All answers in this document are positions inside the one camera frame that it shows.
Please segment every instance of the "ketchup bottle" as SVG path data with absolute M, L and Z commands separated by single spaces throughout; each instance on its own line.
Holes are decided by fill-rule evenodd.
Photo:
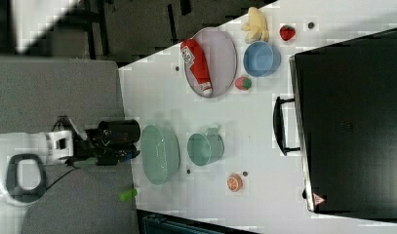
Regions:
M 192 74 L 194 74 L 195 79 L 200 85 L 202 94 L 205 97 L 212 94 L 213 87 L 211 85 L 207 60 L 198 42 L 192 38 L 183 41 L 180 44 L 180 53 L 185 61 L 185 66 L 192 71 Z

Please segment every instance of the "warning label sticker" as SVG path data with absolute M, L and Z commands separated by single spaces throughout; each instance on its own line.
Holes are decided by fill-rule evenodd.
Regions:
M 326 200 L 319 195 L 313 193 L 313 200 L 314 200 L 314 205 L 319 206 L 320 204 L 326 202 Z

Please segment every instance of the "green mug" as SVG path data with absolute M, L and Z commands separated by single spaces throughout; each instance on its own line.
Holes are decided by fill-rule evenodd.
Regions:
M 224 146 L 217 128 L 210 128 L 203 134 L 194 134 L 188 140 L 188 154 L 197 166 L 214 163 L 222 157 Z

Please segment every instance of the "pink plate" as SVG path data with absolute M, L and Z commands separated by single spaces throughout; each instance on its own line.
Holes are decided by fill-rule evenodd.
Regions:
M 186 80 L 192 90 L 203 98 L 216 98 L 225 94 L 234 81 L 237 69 L 237 54 L 229 35 L 215 27 L 207 27 L 192 37 L 200 44 L 210 70 L 213 93 L 204 97 L 195 76 L 185 68 Z

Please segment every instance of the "green bowl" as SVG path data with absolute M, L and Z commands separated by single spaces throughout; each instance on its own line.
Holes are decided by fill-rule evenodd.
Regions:
M 214 163 L 222 157 L 224 145 L 218 129 L 210 128 L 203 134 L 194 134 L 188 140 L 188 155 L 197 166 Z
M 179 145 L 169 129 L 154 125 L 146 126 L 140 137 L 143 170 L 148 180 L 161 185 L 179 169 Z

